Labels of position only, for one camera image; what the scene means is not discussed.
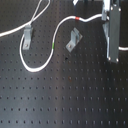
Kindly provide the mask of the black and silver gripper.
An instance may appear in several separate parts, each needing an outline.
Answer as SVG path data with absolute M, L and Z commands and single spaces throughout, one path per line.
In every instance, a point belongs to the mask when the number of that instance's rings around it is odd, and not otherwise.
M 120 0 L 103 0 L 102 20 L 106 21 L 103 30 L 107 41 L 107 58 L 110 62 L 119 61 L 119 39 L 120 39 Z

